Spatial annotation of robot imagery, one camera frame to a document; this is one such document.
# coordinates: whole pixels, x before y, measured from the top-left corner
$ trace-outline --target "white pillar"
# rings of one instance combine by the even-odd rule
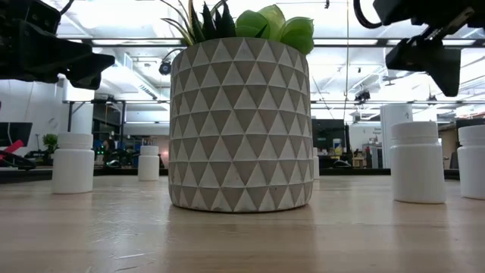
[[[68,80],[64,81],[64,101],[90,101],[94,99],[94,91],[73,87]],[[73,106],[73,116],[70,126],[71,133],[92,132],[92,112],[94,105],[85,103]]]
[[[412,121],[412,105],[391,104],[380,108],[380,127],[382,128],[382,158],[383,168],[391,168],[390,148],[391,127],[394,124]]]

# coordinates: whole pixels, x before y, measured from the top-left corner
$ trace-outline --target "white plastic bottle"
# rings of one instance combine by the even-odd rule
[[[432,121],[405,122],[391,128],[394,200],[437,204],[446,201],[443,152]]]
[[[458,148],[462,196],[485,199],[485,125],[458,129],[462,147]]]
[[[138,158],[138,180],[157,181],[160,171],[160,158],[157,146],[142,146]]]
[[[92,191],[94,151],[92,134],[60,133],[54,153],[53,193],[87,193]]]

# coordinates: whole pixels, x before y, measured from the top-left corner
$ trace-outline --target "computer monitor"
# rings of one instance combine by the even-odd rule
[[[17,140],[27,147],[31,130],[32,122],[0,122],[0,147],[9,147]]]

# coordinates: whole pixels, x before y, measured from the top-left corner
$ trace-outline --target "security camera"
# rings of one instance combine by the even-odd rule
[[[172,71],[172,64],[170,61],[163,61],[160,64],[160,68],[158,69],[158,72],[162,75],[168,75]]]

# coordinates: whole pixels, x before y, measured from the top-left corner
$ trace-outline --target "white bottle cap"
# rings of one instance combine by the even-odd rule
[[[61,149],[91,149],[92,134],[90,133],[60,133],[58,146]]]

